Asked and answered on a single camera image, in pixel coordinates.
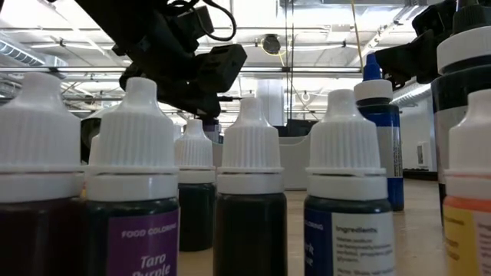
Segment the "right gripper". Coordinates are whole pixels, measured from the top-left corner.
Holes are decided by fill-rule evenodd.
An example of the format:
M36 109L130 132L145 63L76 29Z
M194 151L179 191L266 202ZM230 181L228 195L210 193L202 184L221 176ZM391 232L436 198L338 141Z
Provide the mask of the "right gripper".
M438 77L437 37L453 30L456 0L443 0L429 5L417 15L412 26L417 35L412 42L375 52L383 78L399 90L412 78L419 84L429 84Z

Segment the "tall black-tipped dye bottle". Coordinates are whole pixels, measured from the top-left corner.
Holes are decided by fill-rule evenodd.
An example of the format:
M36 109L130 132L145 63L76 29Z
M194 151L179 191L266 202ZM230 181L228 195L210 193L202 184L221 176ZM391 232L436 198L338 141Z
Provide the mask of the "tall black-tipped dye bottle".
M456 0L453 30L437 46L437 70L431 90L443 223L449 131L465 117L469 94L491 89L491 0Z

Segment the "tall blue-tipped dye bottle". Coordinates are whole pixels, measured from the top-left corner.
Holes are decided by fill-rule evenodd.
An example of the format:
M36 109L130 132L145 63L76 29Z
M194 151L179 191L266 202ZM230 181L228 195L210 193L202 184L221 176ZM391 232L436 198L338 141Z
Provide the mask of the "tall blue-tipped dye bottle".
M395 212L404 210L404 178L400 110L392 104L392 83L382 78L375 54L368 54L363 80L354 87L361 114L377 126L381 166L386 169L388 200Z

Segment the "small Taro Purple dye bottle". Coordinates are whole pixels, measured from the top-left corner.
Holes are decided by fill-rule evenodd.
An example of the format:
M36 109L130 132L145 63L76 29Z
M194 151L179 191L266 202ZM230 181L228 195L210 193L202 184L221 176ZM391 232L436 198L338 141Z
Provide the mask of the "small Taro Purple dye bottle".
M180 206L173 121L157 85L128 79L117 108L101 117L87 168L83 276L176 276Z

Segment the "small dark blue dye bottle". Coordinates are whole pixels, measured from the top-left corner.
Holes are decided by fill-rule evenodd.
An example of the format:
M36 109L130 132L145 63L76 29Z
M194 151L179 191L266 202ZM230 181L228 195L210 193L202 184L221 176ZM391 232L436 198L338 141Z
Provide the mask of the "small dark blue dye bottle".
M393 212L375 123L333 90L310 132L304 276L396 276Z

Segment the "small yellow label dye bottle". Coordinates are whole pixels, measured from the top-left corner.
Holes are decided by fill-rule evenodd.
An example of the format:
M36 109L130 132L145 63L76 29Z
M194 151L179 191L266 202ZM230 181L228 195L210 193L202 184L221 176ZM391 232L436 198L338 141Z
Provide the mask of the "small yellow label dye bottle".
M491 276L491 89L449 131L443 227L448 276Z

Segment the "small dark green dye bottle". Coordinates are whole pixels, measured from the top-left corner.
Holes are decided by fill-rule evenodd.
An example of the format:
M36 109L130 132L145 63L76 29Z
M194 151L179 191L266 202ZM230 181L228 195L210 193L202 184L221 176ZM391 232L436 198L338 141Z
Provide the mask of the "small dark green dye bottle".
M216 168L213 143L203 122L189 120L175 141L180 202L180 250L203 251L213 246Z

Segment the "small orange label dye bottle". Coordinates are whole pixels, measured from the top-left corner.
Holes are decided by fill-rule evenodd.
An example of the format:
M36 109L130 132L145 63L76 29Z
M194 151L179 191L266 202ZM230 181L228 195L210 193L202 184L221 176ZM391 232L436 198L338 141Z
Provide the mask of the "small orange label dye bottle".
M87 168L84 170L84 184L81 192L81 198L83 200L87 200L88 183L96 171L95 166L97 165L99 159L98 157L99 137L100 135L97 134L91 140L91 150L90 150L89 160L87 163Z

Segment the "small black dye bottle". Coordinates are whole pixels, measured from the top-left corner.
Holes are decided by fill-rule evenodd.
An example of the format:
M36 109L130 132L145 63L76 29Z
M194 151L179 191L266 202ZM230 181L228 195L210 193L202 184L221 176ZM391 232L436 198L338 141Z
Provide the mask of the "small black dye bottle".
M278 131L245 98L217 169L213 276L287 276L287 199Z

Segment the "small dark red dye bottle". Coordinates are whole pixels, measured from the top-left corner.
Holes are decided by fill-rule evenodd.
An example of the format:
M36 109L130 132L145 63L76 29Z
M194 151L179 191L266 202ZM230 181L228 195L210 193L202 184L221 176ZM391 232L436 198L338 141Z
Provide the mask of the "small dark red dye bottle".
M0 107L0 276L80 275L80 133L50 74Z

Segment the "overhead light bar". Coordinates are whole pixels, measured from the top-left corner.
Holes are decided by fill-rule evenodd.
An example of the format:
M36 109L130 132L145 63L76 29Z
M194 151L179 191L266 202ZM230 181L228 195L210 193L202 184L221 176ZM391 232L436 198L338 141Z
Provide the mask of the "overhead light bar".
M0 67L1 73L25 72L60 72L60 73L123 73L125 67ZM336 73L359 74L359 67L248 67L241 69L241 73Z

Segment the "black vented box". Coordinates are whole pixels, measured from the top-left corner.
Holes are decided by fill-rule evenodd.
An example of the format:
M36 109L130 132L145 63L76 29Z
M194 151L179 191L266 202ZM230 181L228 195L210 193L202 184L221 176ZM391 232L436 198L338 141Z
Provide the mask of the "black vented box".
M315 120L288 119L286 125L287 137L307 136L311 128L316 124Z

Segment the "grey plastic bin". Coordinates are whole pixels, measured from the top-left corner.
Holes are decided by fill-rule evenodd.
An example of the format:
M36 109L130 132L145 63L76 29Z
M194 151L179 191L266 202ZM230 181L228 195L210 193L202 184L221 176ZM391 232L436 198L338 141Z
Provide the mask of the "grey plastic bin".
M213 143L221 194L263 195L307 185L310 137L280 138L269 125L232 125L223 143Z

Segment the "silver ceiling air duct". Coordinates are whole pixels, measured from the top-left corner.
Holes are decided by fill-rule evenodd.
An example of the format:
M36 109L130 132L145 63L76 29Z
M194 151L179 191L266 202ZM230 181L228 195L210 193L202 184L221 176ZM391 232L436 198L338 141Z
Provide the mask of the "silver ceiling air duct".
M397 90L391 103L399 107L413 107L418 102L431 97L431 95L431 84L413 82Z
M29 67L66 67L68 62L58 56L42 54L27 49L19 43L0 36L0 56Z

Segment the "white wall-mounted box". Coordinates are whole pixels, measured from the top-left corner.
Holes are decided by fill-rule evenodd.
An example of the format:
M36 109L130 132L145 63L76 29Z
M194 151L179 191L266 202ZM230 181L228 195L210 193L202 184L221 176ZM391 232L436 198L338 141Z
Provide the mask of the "white wall-mounted box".
M417 144L417 165L420 168L428 168L430 165L430 144L427 141Z

